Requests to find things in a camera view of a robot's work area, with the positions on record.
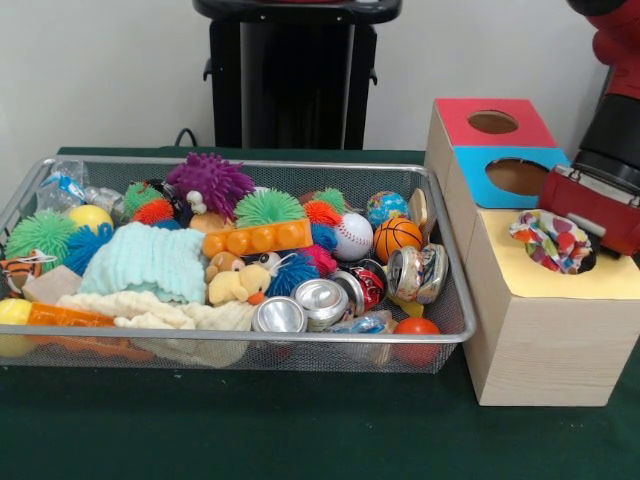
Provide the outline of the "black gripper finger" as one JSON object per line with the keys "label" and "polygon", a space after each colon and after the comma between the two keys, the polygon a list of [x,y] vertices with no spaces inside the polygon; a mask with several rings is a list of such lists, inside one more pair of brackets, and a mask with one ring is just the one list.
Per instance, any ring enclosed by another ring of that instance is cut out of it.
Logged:
{"label": "black gripper finger", "polygon": [[581,259],[580,266],[577,270],[577,273],[582,274],[582,273],[593,270],[596,266],[599,253],[600,253],[600,244],[592,242],[590,246],[590,252],[588,255],[586,255]]}

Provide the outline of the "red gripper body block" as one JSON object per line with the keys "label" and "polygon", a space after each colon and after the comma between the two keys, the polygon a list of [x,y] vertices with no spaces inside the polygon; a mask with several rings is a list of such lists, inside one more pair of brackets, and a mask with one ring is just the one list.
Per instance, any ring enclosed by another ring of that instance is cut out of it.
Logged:
{"label": "red gripper body block", "polygon": [[639,196],[564,165],[546,176],[537,207],[572,220],[620,255],[639,253]]}

